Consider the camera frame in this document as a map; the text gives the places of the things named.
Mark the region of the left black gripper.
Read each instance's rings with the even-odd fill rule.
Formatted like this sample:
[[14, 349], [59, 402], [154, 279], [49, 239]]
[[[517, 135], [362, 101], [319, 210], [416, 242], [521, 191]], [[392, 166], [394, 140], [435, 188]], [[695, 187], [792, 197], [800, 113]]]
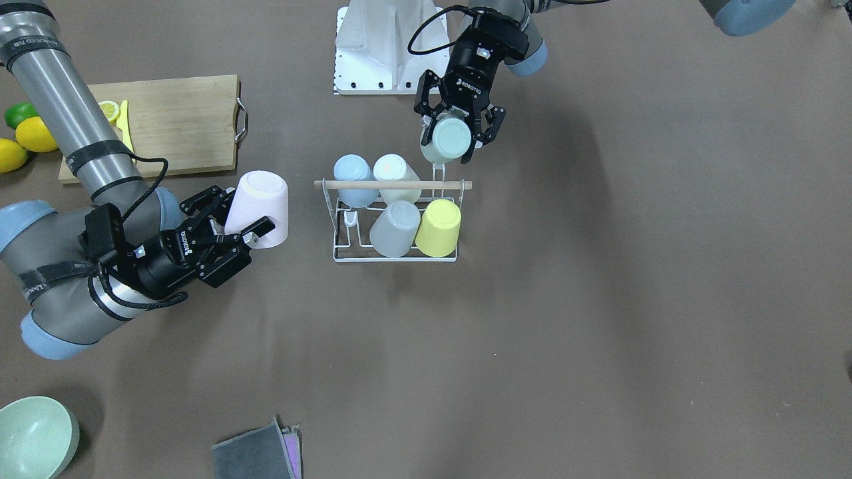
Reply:
[[521, 24], [502, 13], [471, 13], [471, 24], [452, 43], [445, 74], [426, 70], [418, 81], [414, 112], [422, 116], [421, 143], [433, 141], [436, 120], [442, 112], [460, 112], [469, 131], [461, 164], [468, 164], [479, 140], [494, 140], [506, 116], [494, 106], [490, 91], [499, 65], [506, 59], [522, 60], [529, 37]]

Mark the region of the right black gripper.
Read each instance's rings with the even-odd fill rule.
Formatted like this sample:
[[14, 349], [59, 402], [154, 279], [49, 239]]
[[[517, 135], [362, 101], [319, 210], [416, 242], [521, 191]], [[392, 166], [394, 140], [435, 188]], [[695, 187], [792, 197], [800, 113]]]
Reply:
[[262, 239], [274, 231], [262, 216], [237, 233], [224, 222], [236, 191], [213, 186], [180, 203], [188, 217], [140, 245], [126, 239], [124, 218], [113, 204], [85, 216], [80, 243], [94, 264], [93, 285], [112, 300], [185, 300], [183, 285], [199, 279], [217, 288], [252, 263], [253, 248], [268, 248]]

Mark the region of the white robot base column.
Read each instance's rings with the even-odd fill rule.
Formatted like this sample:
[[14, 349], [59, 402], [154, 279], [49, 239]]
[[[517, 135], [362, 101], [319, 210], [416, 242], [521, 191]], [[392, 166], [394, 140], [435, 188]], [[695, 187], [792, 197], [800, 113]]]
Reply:
[[338, 9], [334, 93], [415, 94], [426, 70], [444, 73], [447, 49], [428, 55], [407, 50], [417, 28], [438, 12], [433, 1], [350, 1]]

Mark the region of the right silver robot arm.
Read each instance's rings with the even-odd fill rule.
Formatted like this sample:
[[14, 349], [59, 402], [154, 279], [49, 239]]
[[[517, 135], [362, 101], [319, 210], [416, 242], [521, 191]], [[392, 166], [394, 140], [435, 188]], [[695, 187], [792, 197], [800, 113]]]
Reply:
[[2, 264], [29, 313], [24, 344], [46, 360], [75, 357], [144, 312], [213, 288], [252, 263], [254, 249], [285, 230], [271, 212], [226, 220], [240, 188], [212, 186], [180, 202], [160, 183], [165, 158], [144, 158], [118, 138], [61, 42], [43, 1], [2, 2], [2, 67], [45, 121], [88, 204], [25, 200], [2, 209]]

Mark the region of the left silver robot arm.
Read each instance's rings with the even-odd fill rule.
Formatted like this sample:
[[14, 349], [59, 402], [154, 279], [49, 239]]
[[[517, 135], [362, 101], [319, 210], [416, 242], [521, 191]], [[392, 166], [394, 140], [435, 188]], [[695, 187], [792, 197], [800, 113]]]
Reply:
[[442, 46], [416, 49], [422, 31], [440, 15], [466, 16], [448, 43], [445, 72], [426, 70], [418, 81], [414, 112], [423, 119], [420, 145], [428, 160], [468, 164], [475, 151], [496, 139], [506, 111], [490, 100], [498, 69], [518, 77], [538, 72], [548, 60], [544, 37], [533, 15], [562, 6], [560, 1], [469, 1], [434, 13], [410, 37], [407, 52], [422, 57]]

